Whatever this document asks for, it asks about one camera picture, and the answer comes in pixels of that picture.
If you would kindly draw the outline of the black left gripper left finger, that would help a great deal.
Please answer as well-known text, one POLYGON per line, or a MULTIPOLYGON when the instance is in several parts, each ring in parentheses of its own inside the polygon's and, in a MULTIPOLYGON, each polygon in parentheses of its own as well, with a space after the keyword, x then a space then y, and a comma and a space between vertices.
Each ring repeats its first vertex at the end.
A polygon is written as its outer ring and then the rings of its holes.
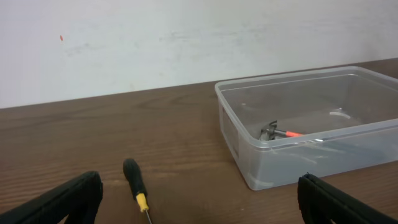
POLYGON ((1 223, 94 223, 103 198, 97 171, 88 171, 12 210, 1 223))

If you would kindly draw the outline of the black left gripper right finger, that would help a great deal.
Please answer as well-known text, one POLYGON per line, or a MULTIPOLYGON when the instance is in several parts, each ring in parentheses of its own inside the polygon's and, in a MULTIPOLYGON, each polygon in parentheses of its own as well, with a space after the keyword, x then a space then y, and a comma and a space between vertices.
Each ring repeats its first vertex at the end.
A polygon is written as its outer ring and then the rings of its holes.
POLYGON ((309 173, 298 179, 297 200, 306 224, 397 224, 396 219, 309 173))

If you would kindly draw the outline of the small red-handled claw hammer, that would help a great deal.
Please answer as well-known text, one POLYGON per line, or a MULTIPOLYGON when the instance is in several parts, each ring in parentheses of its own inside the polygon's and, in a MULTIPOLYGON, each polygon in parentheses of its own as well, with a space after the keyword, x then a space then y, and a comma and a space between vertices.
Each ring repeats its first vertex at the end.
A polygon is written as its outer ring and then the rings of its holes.
POLYGON ((272 121, 261 129, 259 139, 261 141, 271 141, 277 138, 292 138, 298 136, 302 136, 302 134, 278 129, 277 121, 272 121))

